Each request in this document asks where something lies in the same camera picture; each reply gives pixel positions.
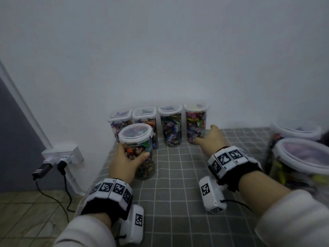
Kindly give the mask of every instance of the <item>person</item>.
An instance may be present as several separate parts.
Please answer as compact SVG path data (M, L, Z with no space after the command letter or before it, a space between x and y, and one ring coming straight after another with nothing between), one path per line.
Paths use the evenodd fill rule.
M228 146L215 125L211 126L207 137L196 138L194 143L199 145L208 157ZM109 177L131 183L137 167L148 155L149 153L145 153L131 161L125 156L123 146L119 144L109 166ZM255 231L267 245L329 246L329 209L314 200L308 192L291 191L258 170L239 177L237 188L246 204L259 218ZM111 234L112 223L106 213L78 216L55 240L54 246L113 247L115 241Z

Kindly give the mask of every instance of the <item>jar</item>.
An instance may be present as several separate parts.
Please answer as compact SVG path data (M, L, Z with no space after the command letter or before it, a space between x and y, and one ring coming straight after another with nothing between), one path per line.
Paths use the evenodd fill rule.
M111 124L113 134L119 143L119 132L128 125L133 124L132 118L132 109L128 110L117 110L109 114L107 121Z
M193 144L196 137L206 136L206 104L185 104L187 142Z
M146 123L152 127L153 149L158 149L157 121L155 118L156 116L157 116L156 107L139 107L133 111L133 120L135 123Z
M320 126L309 121L279 120L277 122L272 122L270 127L274 133L269 140L263 162L263 170L267 175L272 167L272 149L279 140L284 138L299 138L317 141L321 138Z
M182 105L158 108L165 145L177 146L182 143Z
M271 156L269 176L295 190L303 189L315 195L329 184L329 147L297 138L278 141Z
M134 160L145 152L150 153L150 156L137 168L136 179L145 180L152 177L155 173L155 165L152 160L152 136L152 127L144 123L126 126L119 132L120 142L123 143L126 156L130 160Z

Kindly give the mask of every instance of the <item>white lid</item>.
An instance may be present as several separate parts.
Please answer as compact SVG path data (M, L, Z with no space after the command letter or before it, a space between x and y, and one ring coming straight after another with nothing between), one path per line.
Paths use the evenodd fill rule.
M168 105L168 106L161 106L158 108L158 111L161 115L171 115L176 113L181 113L183 110L182 105Z
M132 109L115 110L109 114L108 122L127 121L131 119Z
M119 140L122 143L141 144L153 136L153 129L149 124L137 123L123 128L119 132Z
M272 122L270 127L272 131L285 138L294 137L314 141L321 138L321 127L310 121L279 120Z
M133 119L154 119L157 116L156 107L138 107L133 112Z
M273 154L299 172L329 175L329 147L326 145L305 139L285 138L275 144Z
M206 105L206 104L196 104L196 103L193 104L193 103L191 103L191 104L185 104L184 105L184 108L185 108L185 110L187 112L193 113L193 112L200 112L200 111L207 110L208 105Z

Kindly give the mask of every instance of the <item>hand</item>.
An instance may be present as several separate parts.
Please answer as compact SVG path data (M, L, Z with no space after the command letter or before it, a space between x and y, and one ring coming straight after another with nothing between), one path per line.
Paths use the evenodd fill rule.
M210 126L210 131L204 139L195 138L193 143L201 146L208 157L215 154L222 147L229 146L222 132L215 125Z
M119 144L114 154L114 159L109 165L109 178L119 178L130 184L133 181L137 167L150 156L149 152L139 155L136 159L130 160L126 157L122 143Z

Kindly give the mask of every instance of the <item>sleeve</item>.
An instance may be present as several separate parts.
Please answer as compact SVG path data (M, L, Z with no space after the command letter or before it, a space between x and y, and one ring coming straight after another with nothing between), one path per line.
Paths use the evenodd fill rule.
M74 218L55 240L54 247L115 247L110 230L92 216Z
M329 209L296 190L265 212L255 231L271 247L329 246Z

